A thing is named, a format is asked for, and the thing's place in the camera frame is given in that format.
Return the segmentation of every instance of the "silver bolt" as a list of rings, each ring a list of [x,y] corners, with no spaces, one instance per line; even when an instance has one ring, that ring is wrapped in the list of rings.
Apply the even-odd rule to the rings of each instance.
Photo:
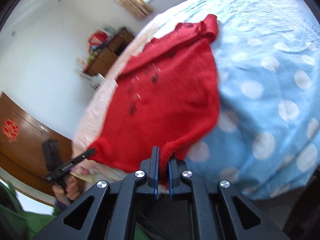
[[[192,176],[192,172],[191,172],[191,171],[183,171],[183,172],[182,172],[182,176],[189,178],[189,177]]]
[[[97,183],[97,187],[99,188],[104,188],[108,185],[108,182],[104,181],[104,180],[100,180],[98,183]]]
[[[220,181],[220,186],[227,188],[230,186],[230,182],[227,180],[222,180],[222,181]]]
[[[144,171],[136,171],[134,175],[138,178],[142,178],[145,175],[145,173]]]

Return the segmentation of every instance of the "wooden cabinet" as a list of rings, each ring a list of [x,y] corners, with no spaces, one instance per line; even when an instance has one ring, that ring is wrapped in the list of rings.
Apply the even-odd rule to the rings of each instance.
[[[48,171],[41,144],[48,139],[59,140],[60,156],[66,162],[72,155],[72,141],[27,114],[5,93],[0,97],[0,124],[1,167],[21,182],[53,195],[52,185],[45,181]]]
[[[85,73],[90,76],[94,76],[98,73],[105,76],[118,56],[120,56],[133,39],[133,34],[126,28],[122,28],[110,41],[109,46],[98,54]]]

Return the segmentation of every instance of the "purple sleeve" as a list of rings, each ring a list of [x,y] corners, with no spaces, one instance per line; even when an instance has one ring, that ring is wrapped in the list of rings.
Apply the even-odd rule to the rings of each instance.
[[[56,199],[56,203],[55,206],[57,208],[59,208],[61,211],[64,211],[68,206],[62,202],[60,202],[59,200]]]

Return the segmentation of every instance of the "red sweater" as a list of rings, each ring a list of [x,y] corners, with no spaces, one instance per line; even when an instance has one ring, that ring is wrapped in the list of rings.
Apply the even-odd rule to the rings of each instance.
[[[90,159],[126,172],[138,170],[160,147],[160,174],[173,152],[185,158],[189,146],[208,133],[219,114],[217,71],[210,43],[217,17],[179,23],[131,57],[117,79],[100,137]]]

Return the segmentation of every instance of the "human hand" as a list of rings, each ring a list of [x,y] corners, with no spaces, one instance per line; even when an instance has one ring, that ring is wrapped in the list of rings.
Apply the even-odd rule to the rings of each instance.
[[[78,182],[75,176],[69,175],[66,183],[67,183],[66,190],[64,190],[63,188],[60,188],[57,185],[53,185],[52,190],[58,201],[60,201],[61,203],[64,203],[65,205],[68,205],[66,197],[71,200],[76,200],[81,195],[81,193],[79,192]]]

